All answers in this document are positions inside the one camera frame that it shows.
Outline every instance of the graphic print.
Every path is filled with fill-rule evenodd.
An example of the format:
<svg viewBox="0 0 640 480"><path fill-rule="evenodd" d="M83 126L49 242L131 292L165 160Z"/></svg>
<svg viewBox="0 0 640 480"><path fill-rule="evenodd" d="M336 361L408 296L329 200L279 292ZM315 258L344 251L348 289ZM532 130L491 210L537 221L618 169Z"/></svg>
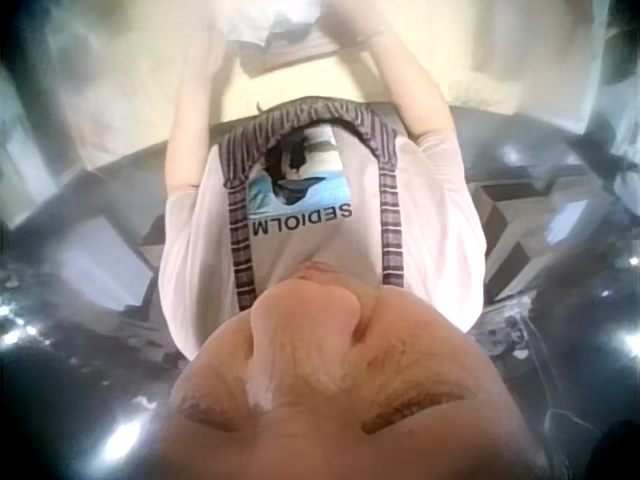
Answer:
<svg viewBox="0 0 640 480"><path fill-rule="evenodd" d="M249 182L252 220L339 206L351 193L333 130L299 130L267 153Z"/></svg>

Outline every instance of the eyebrow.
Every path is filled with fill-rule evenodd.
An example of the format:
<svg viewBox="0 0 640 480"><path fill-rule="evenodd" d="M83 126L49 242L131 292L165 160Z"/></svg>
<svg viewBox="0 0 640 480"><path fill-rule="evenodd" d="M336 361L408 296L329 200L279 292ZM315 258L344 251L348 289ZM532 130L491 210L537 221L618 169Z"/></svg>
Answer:
<svg viewBox="0 0 640 480"><path fill-rule="evenodd" d="M360 428L367 435L374 435L431 407L467 400L471 396L473 396L473 392L462 385L447 385L446 387L443 386L441 390L435 389L426 393L422 392L366 420Z"/></svg>

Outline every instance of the nose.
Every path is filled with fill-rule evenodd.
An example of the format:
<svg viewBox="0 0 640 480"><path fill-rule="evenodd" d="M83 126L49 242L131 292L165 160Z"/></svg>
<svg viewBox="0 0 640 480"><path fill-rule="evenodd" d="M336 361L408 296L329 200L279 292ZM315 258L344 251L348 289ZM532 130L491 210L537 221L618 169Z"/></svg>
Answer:
<svg viewBox="0 0 640 480"><path fill-rule="evenodd" d="M343 288L294 278L267 291L251 310L252 406L262 412L304 408L343 388L359 319L358 299Z"/></svg>

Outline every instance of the white object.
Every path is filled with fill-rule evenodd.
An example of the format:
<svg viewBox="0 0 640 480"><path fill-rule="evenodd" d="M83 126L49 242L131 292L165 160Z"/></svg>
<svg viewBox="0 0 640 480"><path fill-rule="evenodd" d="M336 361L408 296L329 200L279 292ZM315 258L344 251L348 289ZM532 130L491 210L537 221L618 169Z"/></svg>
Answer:
<svg viewBox="0 0 640 480"><path fill-rule="evenodd" d="M222 0L214 8L227 40L264 46L270 33L315 23L321 0Z"/></svg>

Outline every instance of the light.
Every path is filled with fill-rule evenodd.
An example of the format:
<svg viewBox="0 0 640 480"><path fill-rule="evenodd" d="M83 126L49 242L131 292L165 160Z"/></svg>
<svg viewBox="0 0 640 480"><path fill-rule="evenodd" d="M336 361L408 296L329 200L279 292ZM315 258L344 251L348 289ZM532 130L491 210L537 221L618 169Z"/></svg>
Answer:
<svg viewBox="0 0 640 480"><path fill-rule="evenodd" d="M134 398L133 403L138 403L149 410L153 410L158 406L158 402L150 402L147 397L143 397L142 395Z"/></svg>
<svg viewBox="0 0 640 480"><path fill-rule="evenodd" d="M20 339L20 330L13 330L2 337L2 343L5 345L13 345Z"/></svg>
<svg viewBox="0 0 640 480"><path fill-rule="evenodd" d="M141 427L140 420L120 425L107 442L105 458L113 462L126 456L138 441Z"/></svg>
<svg viewBox="0 0 640 480"><path fill-rule="evenodd" d="M640 357L640 333L627 335L624 339L631 350L631 355L634 357Z"/></svg>

